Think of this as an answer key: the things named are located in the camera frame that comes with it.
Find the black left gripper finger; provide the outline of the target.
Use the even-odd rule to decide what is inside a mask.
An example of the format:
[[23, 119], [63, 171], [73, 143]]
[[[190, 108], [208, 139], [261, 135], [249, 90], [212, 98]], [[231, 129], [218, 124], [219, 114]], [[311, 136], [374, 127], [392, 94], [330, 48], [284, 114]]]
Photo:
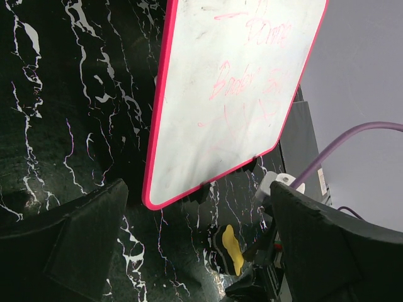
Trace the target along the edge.
[[123, 179], [1, 227], [1, 301], [100, 301], [128, 199]]

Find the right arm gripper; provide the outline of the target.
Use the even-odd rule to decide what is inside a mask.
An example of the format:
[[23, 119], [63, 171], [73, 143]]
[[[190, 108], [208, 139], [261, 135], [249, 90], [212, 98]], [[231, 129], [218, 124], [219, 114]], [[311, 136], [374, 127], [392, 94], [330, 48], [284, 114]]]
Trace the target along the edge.
[[402, 301], [402, 233], [307, 197], [265, 201], [269, 227], [243, 253], [231, 301]]

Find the yellow black eraser sponge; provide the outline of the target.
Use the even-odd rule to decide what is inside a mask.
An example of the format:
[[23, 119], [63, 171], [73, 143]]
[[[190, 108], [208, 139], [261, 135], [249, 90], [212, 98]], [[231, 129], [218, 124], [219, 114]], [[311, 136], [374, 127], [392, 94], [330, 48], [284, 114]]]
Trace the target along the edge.
[[207, 259], [210, 267], [219, 274], [239, 277], [244, 257], [232, 225], [221, 225], [209, 236]]

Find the pink framed whiteboard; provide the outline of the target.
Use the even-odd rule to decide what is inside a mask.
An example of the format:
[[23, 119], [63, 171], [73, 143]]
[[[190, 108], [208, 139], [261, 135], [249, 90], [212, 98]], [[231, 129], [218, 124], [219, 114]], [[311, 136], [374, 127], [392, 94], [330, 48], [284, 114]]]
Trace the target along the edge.
[[168, 1], [142, 201], [159, 210], [278, 143], [327, 1]]

